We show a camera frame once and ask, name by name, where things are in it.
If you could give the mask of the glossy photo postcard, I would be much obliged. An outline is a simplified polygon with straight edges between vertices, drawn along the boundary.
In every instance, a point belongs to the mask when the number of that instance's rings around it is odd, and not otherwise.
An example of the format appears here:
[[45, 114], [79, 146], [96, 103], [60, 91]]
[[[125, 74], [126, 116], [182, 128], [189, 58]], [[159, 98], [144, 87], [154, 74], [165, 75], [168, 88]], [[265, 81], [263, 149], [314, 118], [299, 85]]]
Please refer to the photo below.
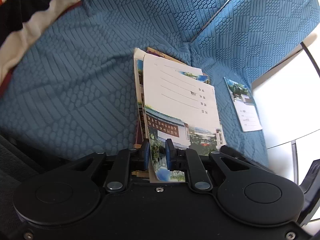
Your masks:
[[178, 71], [180, 74], [190, 77], [194, 80], [200, 81], [202, 83], [206, 83], [208, 85], [211, 85], [211, 81], [208, 75], [198, 75], [198, 74], [193, 74], [191, 72], [184, 72], [184, 71]]

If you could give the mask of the tan Chinese painting book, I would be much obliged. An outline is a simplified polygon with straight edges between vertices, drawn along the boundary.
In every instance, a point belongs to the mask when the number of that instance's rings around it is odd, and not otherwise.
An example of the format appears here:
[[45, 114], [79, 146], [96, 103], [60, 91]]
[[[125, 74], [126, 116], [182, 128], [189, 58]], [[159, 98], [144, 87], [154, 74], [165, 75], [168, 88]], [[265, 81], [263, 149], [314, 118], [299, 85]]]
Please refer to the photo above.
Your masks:
[[161, 57], [161, 58], [170, 60], [170, 61], [174, 61], [174, 62], [176, 62], [176, 63], [180, 63], [180, 64], [187, 65], [187, 64], [185, 64], [184, 62], [181, 62], [181, 61], [179, 61], [179, 60], [177, 60], [177, 59], [175, 59], [175, 58], [173, 58], [173, 57], [171, 57], [171, 56], [169, 56], [169, 55], [167, 55], [167, 54], [165, 54], [165, 53], [163, 53], [163, 52], [161, 52], [161, 51], [155, 50], [155, 49], [150, 48], [150, 47], [148, 47], [148, 48], [146, 49], [146, 52], [147, 52], [148, 54], [152, 54], [152, 55], [155, 55], [155, 56], [158, 56], [158, 57]]

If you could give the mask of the striped red black blanket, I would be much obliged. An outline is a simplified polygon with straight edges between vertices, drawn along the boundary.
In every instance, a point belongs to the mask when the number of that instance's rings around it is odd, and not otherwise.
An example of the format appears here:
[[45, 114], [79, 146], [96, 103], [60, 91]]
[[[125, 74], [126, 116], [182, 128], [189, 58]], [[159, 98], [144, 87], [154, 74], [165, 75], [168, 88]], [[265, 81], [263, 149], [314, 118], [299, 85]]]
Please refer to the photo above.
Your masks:
[[1, 92], [23, 55], [64, 12], [81, 0], [1, 0]]

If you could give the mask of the purple and gold book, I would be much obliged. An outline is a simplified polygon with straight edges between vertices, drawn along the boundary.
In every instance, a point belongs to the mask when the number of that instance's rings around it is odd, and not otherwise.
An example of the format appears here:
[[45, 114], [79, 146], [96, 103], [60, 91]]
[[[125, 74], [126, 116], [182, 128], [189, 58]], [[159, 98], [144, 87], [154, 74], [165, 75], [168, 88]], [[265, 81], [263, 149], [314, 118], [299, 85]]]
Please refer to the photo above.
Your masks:
[[143, 132], [140, 124], [140, 119], [137, 121], [137, 127], [136, 127], [136, 138], [135, 138], [135, 143], [133, 145], [134, 148], [139, 149], [141, 148], [143, 144]]

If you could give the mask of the dark curved metal bar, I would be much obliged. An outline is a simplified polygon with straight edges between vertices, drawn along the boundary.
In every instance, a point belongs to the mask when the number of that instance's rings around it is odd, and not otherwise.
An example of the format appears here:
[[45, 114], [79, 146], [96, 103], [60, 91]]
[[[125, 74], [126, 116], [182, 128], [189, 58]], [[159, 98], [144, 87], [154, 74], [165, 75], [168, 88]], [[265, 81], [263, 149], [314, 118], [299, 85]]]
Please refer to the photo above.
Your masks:
[[310, 53], [310, 51], [308, 50], [308, 48], [307, 48], [307, 46], [305, 45], [304, 42], [301, 42], [300, 45], [302, 46], [303, 50], [306, 52], [306, 54], [309, 57], [312, 65], [314, 66], [318, 76], [320, 77], [320, 68], [319, 68], [317, 62], [315, 61], [314, 57], [312, 56], [312, 54]]

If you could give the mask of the white text paper sheets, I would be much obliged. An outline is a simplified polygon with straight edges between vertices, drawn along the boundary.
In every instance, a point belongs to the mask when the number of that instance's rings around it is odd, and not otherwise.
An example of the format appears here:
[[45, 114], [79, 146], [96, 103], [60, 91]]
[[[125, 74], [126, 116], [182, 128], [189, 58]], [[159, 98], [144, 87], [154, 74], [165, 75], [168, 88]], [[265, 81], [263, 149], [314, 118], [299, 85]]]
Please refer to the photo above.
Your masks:
[[142, 137], [149, 138], [148, 128], [145, 123], [145, 109], [144, 109], [144, 89], [143, 89], [143, 60], [146, 52], [135, 48], [133, 51], [133, 66], [135, 74], [135, 87], [136, 87], [136, 98], [138, 106], [138, 114], [140, 121], [140, 128]]

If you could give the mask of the left blue floor chair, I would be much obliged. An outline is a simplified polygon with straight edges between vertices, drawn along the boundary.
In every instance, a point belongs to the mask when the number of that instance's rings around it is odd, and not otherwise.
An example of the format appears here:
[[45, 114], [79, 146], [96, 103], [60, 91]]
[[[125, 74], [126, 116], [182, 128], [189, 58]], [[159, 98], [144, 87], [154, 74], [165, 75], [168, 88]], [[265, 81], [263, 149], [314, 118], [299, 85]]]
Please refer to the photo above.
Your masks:
[[1, 97], [1, 134], [78, 159], [135, 140], [133, 50], [191, 63], [190, 42], [230, 0], [82, 0], [54, 22], [14, 69]]

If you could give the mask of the building photo postcard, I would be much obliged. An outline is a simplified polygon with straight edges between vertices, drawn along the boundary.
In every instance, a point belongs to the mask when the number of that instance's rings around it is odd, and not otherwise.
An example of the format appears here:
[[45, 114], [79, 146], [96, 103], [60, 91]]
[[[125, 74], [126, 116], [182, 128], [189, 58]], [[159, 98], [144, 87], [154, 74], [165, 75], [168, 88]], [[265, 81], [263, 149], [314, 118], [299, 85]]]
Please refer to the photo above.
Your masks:
[[246, 85], [240, 84], [225, 77], [235, 111], [243, 132], [262, 130], [254, 99]]
[[184, 172], [167, 167], [165, 141], [175, 148], [191, 148], [208, 156], [225, 145], [215, 89], [180, 74], [204, 75], [199, 68], [146, 54], [143, 60], [145, 123], [148, 128], [151, 161], [159, 181], [183, 182]]

